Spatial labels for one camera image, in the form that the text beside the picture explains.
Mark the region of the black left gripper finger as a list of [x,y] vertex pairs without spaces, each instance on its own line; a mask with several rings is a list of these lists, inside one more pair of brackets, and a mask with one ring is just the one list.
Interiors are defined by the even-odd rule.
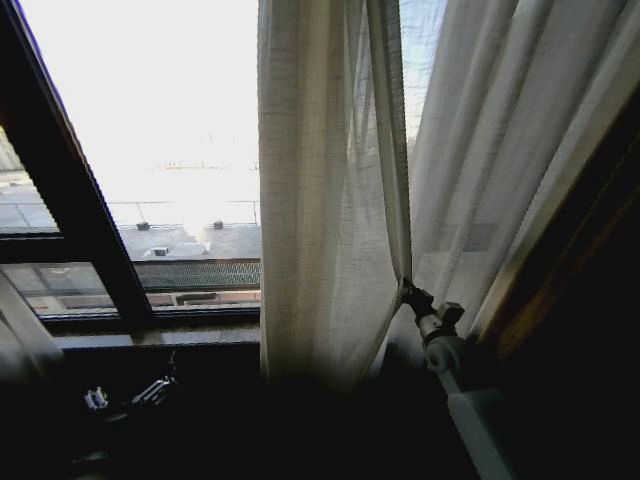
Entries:
[[176,379],[176,351],[172,350],[163,376],[152,382],[146,389],[134,396],[131,404],[134,406],[158,406],[177,385]]

